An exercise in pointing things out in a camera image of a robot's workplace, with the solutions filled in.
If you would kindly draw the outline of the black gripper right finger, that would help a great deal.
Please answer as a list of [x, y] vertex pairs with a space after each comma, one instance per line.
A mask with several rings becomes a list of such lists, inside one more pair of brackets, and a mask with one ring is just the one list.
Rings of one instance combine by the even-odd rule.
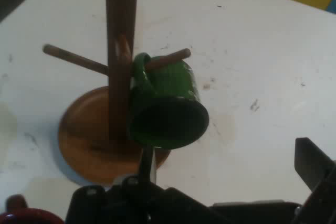
[[295, 142], [295, 170], [311, 190], [294, 223], [335, 223], [335, 161], [307, 137]]

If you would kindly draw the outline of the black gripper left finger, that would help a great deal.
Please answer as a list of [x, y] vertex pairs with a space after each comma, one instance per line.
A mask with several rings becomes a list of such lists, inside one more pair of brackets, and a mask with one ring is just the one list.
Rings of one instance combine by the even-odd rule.
[[66, 223], [207, 223], [210, 209], [184, 193], [156, 185], [155, 151], [142, 150], [137, 174], [105, 190], [76, 190]]

